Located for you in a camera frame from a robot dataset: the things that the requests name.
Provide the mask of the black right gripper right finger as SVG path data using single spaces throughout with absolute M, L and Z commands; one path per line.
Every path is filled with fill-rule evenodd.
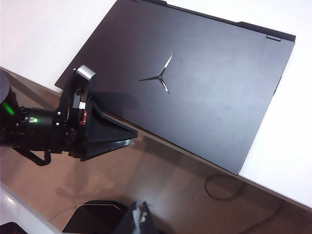
M 133 202 L 116 229 L 115 234 L 158 234 L 148 204 Z

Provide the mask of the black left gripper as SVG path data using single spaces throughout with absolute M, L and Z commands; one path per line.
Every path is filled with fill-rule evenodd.
M 138 131 L 105 115 L 93 101 L 73 108 L 70 99 L 60 99 L 52 122 L 52 153 L 87 161 L 130 147 Z

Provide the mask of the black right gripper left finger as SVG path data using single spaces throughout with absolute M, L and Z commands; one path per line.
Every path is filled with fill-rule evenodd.
M 91 200 L 80 205 L 63 234 L 112 234 L 128 207 L 113 200 Z

